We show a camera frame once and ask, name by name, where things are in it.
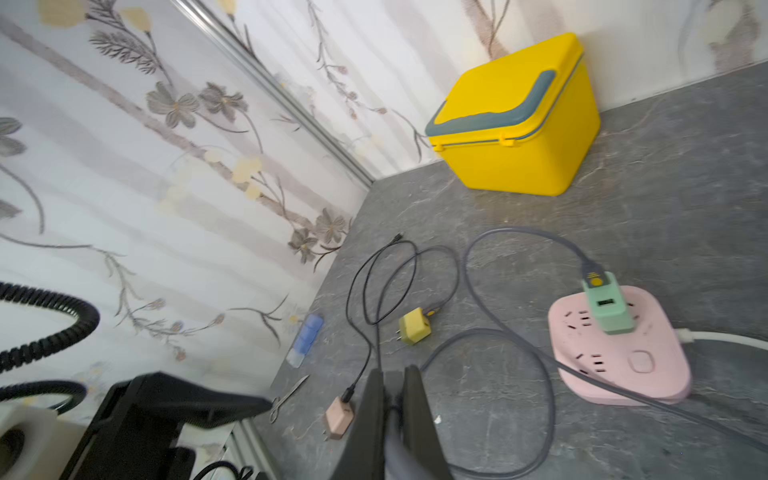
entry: wall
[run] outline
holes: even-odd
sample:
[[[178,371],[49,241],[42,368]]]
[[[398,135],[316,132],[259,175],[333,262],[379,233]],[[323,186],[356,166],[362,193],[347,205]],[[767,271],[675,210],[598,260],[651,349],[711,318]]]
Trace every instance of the wall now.
[[[461,73],[567,31],[601,109],[768,58],[758,0],[204,1],[377,177],[435,160]]]
[[[0,382],[266,394],[365,189],[169,2],[3,2],[0,85],[0,279],[101,312]],[[68,324],[0,309],[0,349]]]

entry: gray marble floor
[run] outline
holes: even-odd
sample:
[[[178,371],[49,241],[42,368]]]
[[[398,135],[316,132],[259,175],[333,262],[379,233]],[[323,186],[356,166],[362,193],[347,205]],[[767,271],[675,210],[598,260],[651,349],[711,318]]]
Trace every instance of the gray marble floor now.
[[[320,417],[366,352],[344,321],[346,291],[361,262],[398,232],[420,247],[463,250],[492,227],[550,230],[579,244],[621,283],[652,292],[674,326],[765,339],[766,192],[768,64],[605,112],[602,133],[560,197],[468,190],[443,163],[380,180],[313,304],[326,319],[317,344],[300,369],[283,365],[274,389],[311,377],[276,423],[262,415],[257,425],[286,478],[328,478],[344,441],[324,442]],[[374,286],[406,254],[393,252]],[[478,248],[470,270],[509,326],[550,349],[546,313],[558,297],[579,291],[575,258],[549,242],[497,237]],[[452,275],[447,259],[425,257],[399,312],[438,299]],[[357,300],[353,312],[362,323]],[[404,346],[394,339],[396,322],[387,322],[384,369],[420,364],[455,333],[492,324],[462,284],[433,326],[430,337]],[[681,405],[768,442],[768,352],[712,342],[685,351],[694,388]],[[590,404],[556,372],[550,377],[557,394],[555,442],[528,478],[768,478],[768,455],[650,408]],[[514,346],[466,341],[425,374],[425,386],[450,462],[511,470],[539,448],[542,380]]]

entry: gray cable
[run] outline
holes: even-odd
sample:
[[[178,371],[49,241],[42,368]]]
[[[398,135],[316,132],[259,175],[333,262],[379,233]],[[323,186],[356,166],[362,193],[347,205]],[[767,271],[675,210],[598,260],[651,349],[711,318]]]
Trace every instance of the gray cable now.
[[[458,342],[459,340],[463,340],[470,336],[480,336],[480,335],[498,336],[498,337],[501,337],[502,339],[511,340],[514,342],[514,340],[512,340],[509,337],[509,335],[502,330],[483,329],[483,328],[474,328],[474,329],[465,330],[447,339],[444,343],[442,343],[439,347],[437,347],[435,351],[432,352],[429,358],[422,364],[422,366],[419,369],[422,372],[427,370],[427,368],[429,368],[429,366],[432,364],[435,358],[437,358],[437,355],[439,355],[441,352],[443,352],[445,349],[447,349],[454,343]],[[547,367],[544,365],[541,359],[538,358],[537,355],[533,355],[530,352],[526,352],[526,353],[528,355],[531,355],[531,358],[535,361],[537,368],[541,370],[545,378],[545,391],[546,391],[546,397],[547,397],[547,432],[544,437],[544,444],[541,446],[541,449],[539,449],[536,457],[530,463],[512,472],[477,472],[475,470],[470,470],[469,468],[461,467],[459,465],[449,464],[451,465],[451,469],[453,469],[455,472],[461,473],[462,475],[470,478],[480,478],[481,480],[512,480],[513,478],[524,477],[532,473],[535,469],[539,468],[541,464],[544,463],[544,461],[547,459],[547,455],[549,454],[549,449],[552,447],[552,442],[554,441],[554,423],[555,423],[554,390],[552,389],[552,380],[549,378],[549,372],[547,371]]]
[[[464,259],[462,261],[462,274],[465,278],[465,281],[467,283],[467,289],[469,290],[469,294],[472,295],[472,298],[475,300],[475,302],[480,307],[480,310],[488,316],[489,319],[491,319],[496,325],[498,325],[499,328],[504,330],[507,333],[507,336],[509,339],[511,339],[513,342],[517,343],[518,346],[520,346],[523,350],[533,353],[541,360],[549,363],[550,365],[553,365],[561,370],[564,370],[565,372],[570,373],[571,375],[575,376],[576,378],[583,380],[591,385],[600,387],[604,390],[607,390],[608,392],[616,393],[618,395],[627,397],[628,399],[635,400],[637,402],[644,403],[649,406],[656,407],[659,410],[662,410],[667,413],[671,413],[672,415],[678,416],[682,419],[686,419],[690,422],[698,423],[700,425],[704,425],[706,427],[711,428],[712,430],[715,430],[717,432],[720,432],[724,434],[725,436],[730,437],[733,440],[737,440],[738,442],[745,443],[749,445],[750,447],[753,447],[755,449],[760,450],[761,452],[768,453],[768,445],[765,443],[760,442],[759,440],[753,439],[752,437],[749,437],[748,435],[744,435],[742,432],[739,432],[737,430],[731,429],[726,427],[725,425],[722,425],[718,422],[715,422],[713,420],[710,420],[706,417],[703,417],[701,415],[698,415],[693,412],[688,412],[683,409],[679,409],[676,406],[667,405],[666,403],[659,402],[656,399],[652,399],[650,397],[646,397],[645,395],[641,395],[636,392],[632,392],[631,390],[622,389],[621,387],[617,387],[615,385],[611,385],[610,383],[601,382],[599,380],[593,379],[590,376],[586,376],[583,373],[572,369],[570,366],[565,365],[564,363],[560,363],[552,356],[548,355],[547,353],[541,351],[539,348],[537,348],[535,345],[527,341],[524,337],[518,335],[515,333],[514,330],[509,328],[502,322],[491,310],[488,309],[487,306],[483,303],[482,299],[478,295],[478,293],[475,291],[475,288],[472,286],[472,281],[469,279],[468,274],[468,262],[469,262],[469,254],[472,252],[472,249],[475,247],[475,245],[482,239],[489,237],[491,235],[496,235],[497,233],[529,233],[531,235],[538,235],[540,237],[548,238],[550,240],[553,240],[565,247],[567,247],[569,250],[576,253],[584,262],[591,262],[592,260],[589,259],[584,252],[579,249],[574,243],[572,243],[569,240],[566,240],[565,238],[559,237],[558,235],[555,235],[553,233],[544,232],[542,230],[536,230],[535,228],[528,228],[528,227],[504,227],[504,228],[496,228],[494,230],[488,230],[486,232],[481,233],[478,235],[467,247],[465,253],[464,253]]]
[[[411,455],[400,439],[400,412],[389,410],[387,430],[384,435],[384,462],[386,469],[396,480],[435,480]]]

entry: scissors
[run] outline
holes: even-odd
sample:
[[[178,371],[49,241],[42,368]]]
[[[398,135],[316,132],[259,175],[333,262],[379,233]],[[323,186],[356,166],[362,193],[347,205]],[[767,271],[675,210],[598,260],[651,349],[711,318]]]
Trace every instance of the scissors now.
[[[298,382],[296,382],[296,385],[293,386],[293,388],[288,392],[288,395],[284,396],[283,398],[277,397],[275,401],[273,402],[272,411],[270,412],[270,423],[274,423],[275,420],[277,420],[277,414],[280,412],[280,406],[285,403],[288,398],[293,395],[293,393],[301,387],[301,384],[304,383],[306,379],[308,379],[310,376],[305,375],[299,379]]]

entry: power strip socket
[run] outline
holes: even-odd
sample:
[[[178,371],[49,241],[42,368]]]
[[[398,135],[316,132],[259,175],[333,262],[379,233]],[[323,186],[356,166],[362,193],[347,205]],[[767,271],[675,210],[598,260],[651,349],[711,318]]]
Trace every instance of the power strip socket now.
[[[649,292],[635,286],[621,286],[621,291],[636,328],[620,335],[608,335],[600,328],[589,311],[585,293],[554,302],[549,309],[554,357],[602,382],[665,403],[678,403],[690,393],[690,367],[667,314]],[[588,402],[642,405],[559,372],[568,388]]]

